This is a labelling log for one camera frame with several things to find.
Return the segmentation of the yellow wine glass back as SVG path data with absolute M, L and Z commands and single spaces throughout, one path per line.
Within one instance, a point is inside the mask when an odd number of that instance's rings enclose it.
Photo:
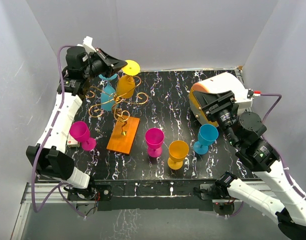
M 129 99 L 133 96 L 135 90 L 135 80 L 136 76 L 141 68 L 140 65 L 134 60 L 126 60 L 127 65 L 122 68 L 124 73 L 118 80 L 116 93 L 124 99 Z

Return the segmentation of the teal wine glass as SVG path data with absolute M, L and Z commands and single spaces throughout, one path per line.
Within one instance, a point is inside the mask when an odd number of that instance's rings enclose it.
M 114 74 L 111 77 L 105 77 L 102 74 L 99 75 L 99 78 L 106 82 L 106 86 L 103 88 L 100 95 L 100 106 L 104 111 L 110 112 L 115 104 L 114 94 L 116 93 L 116 90 L 112 87 L 111 81 L 115 80 L 117 77 L 117 74 Z

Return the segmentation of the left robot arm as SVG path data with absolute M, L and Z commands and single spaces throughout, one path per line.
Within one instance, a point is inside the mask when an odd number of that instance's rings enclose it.
M 89 91 L 90 81 L 99 75 L 111 77 L 127 62 L 85 44 L 66 46 L 65 60 L 66 67 L 59 68 L 60 79 L 51 116 L 37 143 L 27 147 L 26 156 L 33 168 L 33 181 L 36 175 L 58 180 L 79 189 L 79 194 L 90 200 L 97 188 L 90 183 L 90 176 L 66 155 L 69 130 Z

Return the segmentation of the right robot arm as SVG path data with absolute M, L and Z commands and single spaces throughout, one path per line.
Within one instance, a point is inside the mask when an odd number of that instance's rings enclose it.
M 267 130 L 260 116 L 251 111 L 238 114 L 239 105 L 232 91 L 207 93 L 194 91 L 200 110 L 210 122 L 216 122 L 229 144 L 238 151 L 242 164 L 255 173 L 275 194 L 275 198 L 245 184 L 225 172 L 209 189 L 226 199 L 240 199 L 271 218 L 291 240 L 306 240 L 306 194 L 291 178 L 281 155 L 268 143 Z

